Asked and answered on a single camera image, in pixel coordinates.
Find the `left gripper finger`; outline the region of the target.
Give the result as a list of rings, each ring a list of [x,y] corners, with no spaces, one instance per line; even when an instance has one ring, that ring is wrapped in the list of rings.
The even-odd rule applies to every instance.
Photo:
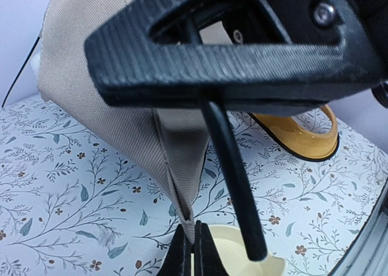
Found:
[[[110,106],[314,109],[387,79],[387,0],[133,0],[84,52]]]

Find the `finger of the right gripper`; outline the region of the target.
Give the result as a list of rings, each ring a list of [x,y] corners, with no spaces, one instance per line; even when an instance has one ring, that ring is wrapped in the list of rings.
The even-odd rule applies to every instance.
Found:
[[[226,275],[221,257],[219,256],[210,228],[207,224],[197,221],[195,225],[195,243],[193,245],[194,275],[222,276]]]
[[[191,250],[192,244],[179,224],[162,264],[162,276],[190,276]]]

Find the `black tent pole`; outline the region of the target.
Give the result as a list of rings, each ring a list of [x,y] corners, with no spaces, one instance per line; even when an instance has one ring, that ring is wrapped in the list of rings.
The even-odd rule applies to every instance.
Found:
[[[19,77],[21,76],[21,74],[22,74],[22,72],[24,71],[24,69],[25,69],[27,63],[29,62],[30,58],[32,57],[32,54],[34,53],[34,51],[35,51],[35,49],[36,49],[36,47],[37,47],[37,45],[38,45],[40,39],[41,39],[41,38],[40,38],[40,36],[38,35],[37,38],[36,38],[36,40],[35,40],[35,42],[34,42],[34,44],[33,44],[33,46],[32,46],[32,48],[30,49],[30,51],[29,51],[29,53],[28,53],[26,59],[24,60],[24,62],[23,62],[23,64],[22,64],[21,68],[19,69],[19,72],[17,73],[16,77],[14,78],[13,82],[11,83],[11,86],[8,88],[7,93],[5,94],[5,97],[4,97],[4,99],[3,99],[3,101],[2,101],[2,104],[1,104],[1,107],[2,107],[2,108],[5,107],[5,105],[6,105],[6,103],[7,103],[7,100],[8,100],[8,98],[9,98],[9,96],[10,96],[10,94],[11,94],[11,92],[12,92],[14,86],[15,86],[15,84],[18,82]]]
[[[202,111],[234,202],[247,256],[249,260],[262,261],[268,254],[267,245],[243,159],[226,113],[226,109],[241,110],[245,103],[239,84],[233,83],[225,89],[197,88],[191,98],[183,99],[181,106]]]

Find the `yellow double bowl holder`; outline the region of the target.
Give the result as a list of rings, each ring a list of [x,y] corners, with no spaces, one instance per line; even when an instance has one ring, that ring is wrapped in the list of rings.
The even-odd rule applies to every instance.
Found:
[[[331,121],[331,129],[327,133],[314,133],[302,128],[293,118],[251,113],[251,118],[276,143],[293,156],[312,162],[331,159],[339,147],[340,136],[338,123],[332,109],[320,107]]]

